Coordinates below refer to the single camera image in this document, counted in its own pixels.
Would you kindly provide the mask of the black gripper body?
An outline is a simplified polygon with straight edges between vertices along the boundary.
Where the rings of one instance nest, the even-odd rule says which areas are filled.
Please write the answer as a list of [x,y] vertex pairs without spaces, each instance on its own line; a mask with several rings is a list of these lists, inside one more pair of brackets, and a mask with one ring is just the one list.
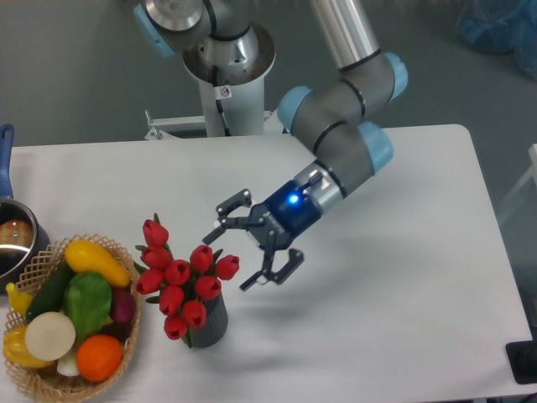
[[248,231],[266,249],[268,235],[274,232],[275,250],[287,249],[307,228],[321,218],[320,210],[300,189],[288,181],[262,203],[252,206],[249,218],[258,224]]

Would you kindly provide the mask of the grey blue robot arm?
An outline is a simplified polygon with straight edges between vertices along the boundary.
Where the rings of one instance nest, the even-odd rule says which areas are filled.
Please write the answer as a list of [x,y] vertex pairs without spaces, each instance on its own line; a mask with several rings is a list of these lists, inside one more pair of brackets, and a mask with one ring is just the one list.
[[[284,282],[303,262],[293,242],[337,203],[376,175],[394,155],[371,116],[407,87],[408,72],[381,49],[359,1],[313,1],[324,44],[336,68],[331,84],[296,86],[276,107],[282,130],[314,156],[264,201],[242,190],[217,208],[205,243],[231,229],[250,234],[263,251],[250,284]],[[246,1],[140,1],[133,14],[163,57],[179,55],[199,88],[197,122],[208,137],[259,134],[267,124],[265,78],[275,45]]]

